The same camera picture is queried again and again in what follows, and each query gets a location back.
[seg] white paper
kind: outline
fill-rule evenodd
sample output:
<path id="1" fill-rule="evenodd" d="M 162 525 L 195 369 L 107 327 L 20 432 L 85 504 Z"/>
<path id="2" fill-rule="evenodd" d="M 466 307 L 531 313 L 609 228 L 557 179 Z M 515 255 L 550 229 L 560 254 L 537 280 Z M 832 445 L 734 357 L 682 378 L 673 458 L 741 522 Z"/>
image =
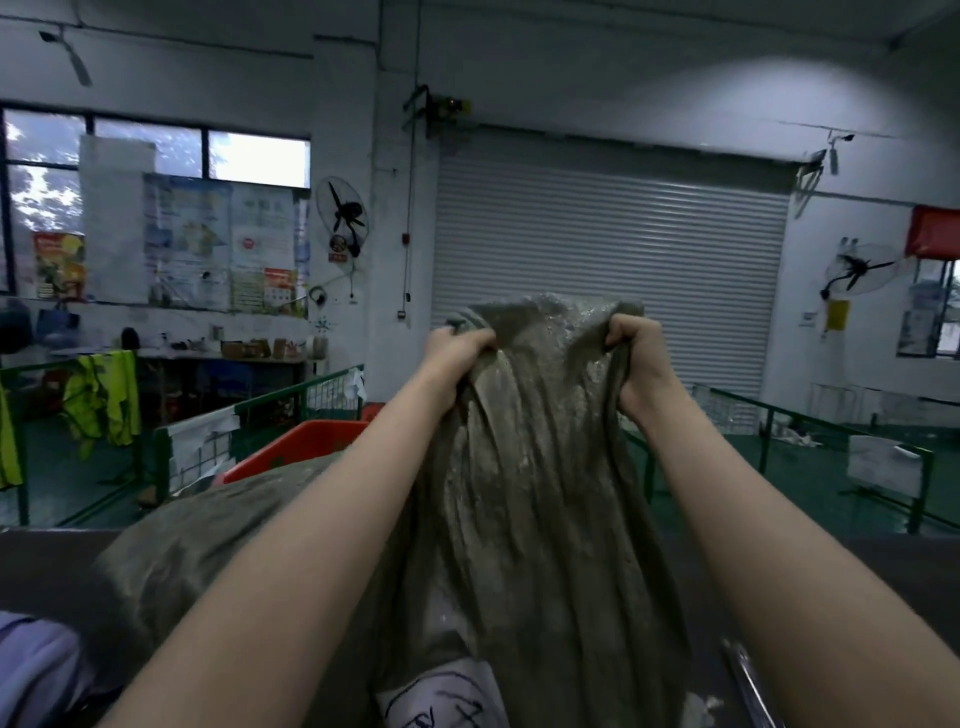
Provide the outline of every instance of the white paper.
<path id="1" fill-rule="evenodd" d="M 175 423 L 167 427 L 172 442 L 171 458 L 175 472 L 194 465 L 198 452 L 211 438 L 240 428 L 240 417 L 233 414 L 233 407 L 225 407 L 199 417 Z"/>
<path id="2" fill-rule="evenodd" d="M 387 728 L 495 726 L 510 722 L 489 663 L 470 657 L 432 669 L 376 702 Z"/>
<path id="3" fill-rule="evenodd" d="M 156 145 L 82 136 L 87 292 L 97 301 L 146 303 L 143 174 L 154 171 Z"/>
<path id="4" fill-rule="evenodd" d="M 920 455 L 902 449 L 897 440 L 851 435 L 847 476 L 908 497 L 919 497 L 924 461 Z"/>
<path id="5" fill-rule="evenodd" d="M 347 376 L 347 397 L 351 400 L 365 400 L 367 398 L 367 388 L 364 386 L 363 373 L 359 369 L 351 369 Z"/>
<path id="6" fill-rule="evenodd" d="M 230 223 L 234 269 L 293 269 L 297 215 L 291 190 L 235 184 Z"/>
<path id="7" fill-rule="evenodd" d="M 150 175 L 144 209 L 150 303 L 230 308 L 229 185 Z"/>

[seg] dirty bag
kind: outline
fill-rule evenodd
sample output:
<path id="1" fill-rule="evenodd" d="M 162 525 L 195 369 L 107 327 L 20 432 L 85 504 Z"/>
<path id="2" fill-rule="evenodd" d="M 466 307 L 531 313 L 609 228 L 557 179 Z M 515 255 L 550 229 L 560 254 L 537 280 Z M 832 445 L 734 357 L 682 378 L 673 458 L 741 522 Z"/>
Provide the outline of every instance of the dirty bag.
<path id="1" fill-rule="evenodd" d="M 619 431 L 629 352 L 604 346 L 617 311 L 641 313 L 540 296 L 451 322 L 493 328 L 498 350 L 481 356 L 435 433 L 306 725 L 679 724 L 689 650 Z M 149 649 L 324 466 L 186 498 L 121 535 L 102 566 Z M 469 682 L 469 695 L 451 680 Z"/>

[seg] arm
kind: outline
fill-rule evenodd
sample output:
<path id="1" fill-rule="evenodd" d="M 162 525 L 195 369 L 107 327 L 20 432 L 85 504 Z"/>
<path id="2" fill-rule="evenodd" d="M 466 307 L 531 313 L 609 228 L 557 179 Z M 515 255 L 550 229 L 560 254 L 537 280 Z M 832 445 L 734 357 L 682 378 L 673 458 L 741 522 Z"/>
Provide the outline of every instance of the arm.
<path id="1" fill-rule="evenodd" d="M 457 382 L 492 343 L 435 331 L 414 378 L 233 557 L 103 725 L 300 725 Z"/>
<path id="2" fill-rule="evenodd" d="M 674 375 L 659 324 L 618 314 L 608 344 L 625 339 L 621 407 L 657 455 L 786 724 L 960 724 L 949 648 L 713 427 Z"/>

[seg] roller shutter door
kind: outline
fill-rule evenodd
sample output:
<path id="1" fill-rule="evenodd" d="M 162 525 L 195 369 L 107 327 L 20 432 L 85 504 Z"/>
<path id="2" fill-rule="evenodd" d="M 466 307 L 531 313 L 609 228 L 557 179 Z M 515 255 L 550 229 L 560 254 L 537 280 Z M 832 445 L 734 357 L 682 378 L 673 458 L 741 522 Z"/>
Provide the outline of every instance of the roller shutter door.
<path id="1" fill-rule="evenodd" d="M 640 300 L 685 384 L 757 396 L 795 170 L 479 130 L 442 147 L 433 323 L 554 292 Z"/>

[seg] poster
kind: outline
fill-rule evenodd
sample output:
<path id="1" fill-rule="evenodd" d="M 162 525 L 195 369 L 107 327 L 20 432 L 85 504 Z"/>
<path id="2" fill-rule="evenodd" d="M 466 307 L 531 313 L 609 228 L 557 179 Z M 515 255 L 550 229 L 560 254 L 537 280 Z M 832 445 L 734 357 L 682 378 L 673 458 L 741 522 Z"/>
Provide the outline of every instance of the poster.
<path id="1" fill-rule="evenodd" d="M 235 270 L 231 273 L 230 310 L 241 313 L 264 313 L 263 271 Z"/>
<path id="2" fill-rule="evenodd" d="M 36 297 L 82 300 L 86 285 L 84 237 L 72 232 L 35 232 Z"/>
<path id="3" fill-rule="evenodd" d="M 145 247 L 150 303 L 230 308 L 230 185 L 147 175 Z"/>
<path id="4" fill-rule="evenodd" d="M 935 356 L 947 291 L 938 280 L 922 280 L 910 286 L 910 307 L 900 322 L 898 356 Z"/>
<path id="5" fill-rule="evenodd" d="M 264 268 L 263 303 L 267 310 L 289 306 L 297 287 L 297 272 L 282 268 Z"/>
<path id="6" fill-rule="evenodd" d="M 230 223 L 234 269 L 289 269 L 293 265 L 297 214 L 290 189 L 235 184 Z"/>

